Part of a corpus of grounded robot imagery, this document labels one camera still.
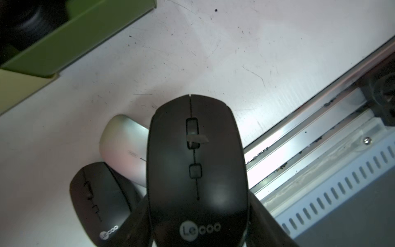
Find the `green drawer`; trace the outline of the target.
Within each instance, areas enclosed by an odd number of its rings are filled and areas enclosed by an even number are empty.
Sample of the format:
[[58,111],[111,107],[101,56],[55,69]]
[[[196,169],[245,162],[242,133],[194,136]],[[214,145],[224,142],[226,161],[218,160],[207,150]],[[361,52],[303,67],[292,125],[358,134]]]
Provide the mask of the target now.
[[69,20],[1,69],[49,78],[156,6],[156,1],[68,1]]

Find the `yellow-green drawer cabinet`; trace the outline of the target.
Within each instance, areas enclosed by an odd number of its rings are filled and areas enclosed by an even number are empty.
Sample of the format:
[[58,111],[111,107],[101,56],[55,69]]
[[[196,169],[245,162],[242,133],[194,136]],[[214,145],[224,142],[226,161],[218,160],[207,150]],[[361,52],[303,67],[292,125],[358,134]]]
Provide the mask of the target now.
[[58,73],[43,78],[1,69],[1,115],[58,77]]

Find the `black Lecoo mouse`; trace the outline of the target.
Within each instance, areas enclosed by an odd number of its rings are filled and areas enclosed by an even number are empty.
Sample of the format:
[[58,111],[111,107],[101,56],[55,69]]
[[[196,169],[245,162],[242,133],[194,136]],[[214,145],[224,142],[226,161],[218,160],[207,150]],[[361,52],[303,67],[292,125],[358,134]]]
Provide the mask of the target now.
[[104,247],[142,200],[134,184],[105,162],[82,167],[70,183],[78,219],[97,247]]
[[239,130],[222,101],[185,95],[151,119],[147,192],[159,247],[240,247],[250,215]]

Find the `silver computer mouse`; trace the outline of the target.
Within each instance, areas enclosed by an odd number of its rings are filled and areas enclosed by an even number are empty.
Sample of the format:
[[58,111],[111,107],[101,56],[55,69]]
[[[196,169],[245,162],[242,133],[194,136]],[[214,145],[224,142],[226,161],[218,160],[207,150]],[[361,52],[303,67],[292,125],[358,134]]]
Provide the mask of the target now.
[[114,116],[100,141],[102,159],[130,181],[147,186],[147,144],[149,130],[126,115]]

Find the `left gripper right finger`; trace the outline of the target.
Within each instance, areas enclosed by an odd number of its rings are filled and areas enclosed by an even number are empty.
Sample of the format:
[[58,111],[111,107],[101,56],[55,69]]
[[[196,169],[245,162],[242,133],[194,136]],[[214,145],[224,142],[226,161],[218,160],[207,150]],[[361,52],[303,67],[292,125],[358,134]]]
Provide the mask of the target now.
[[258,198],[250,191],[250,221],[247,247],[298,247]]

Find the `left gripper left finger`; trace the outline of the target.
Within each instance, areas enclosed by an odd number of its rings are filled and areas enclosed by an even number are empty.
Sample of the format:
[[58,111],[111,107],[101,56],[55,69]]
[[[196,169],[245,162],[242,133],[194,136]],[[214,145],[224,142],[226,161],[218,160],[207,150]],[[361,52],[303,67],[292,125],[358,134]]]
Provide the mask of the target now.
[[152,244],[153,233],[149,219],[148,196],[144,196],[136,209],[104,246],[151,247]]

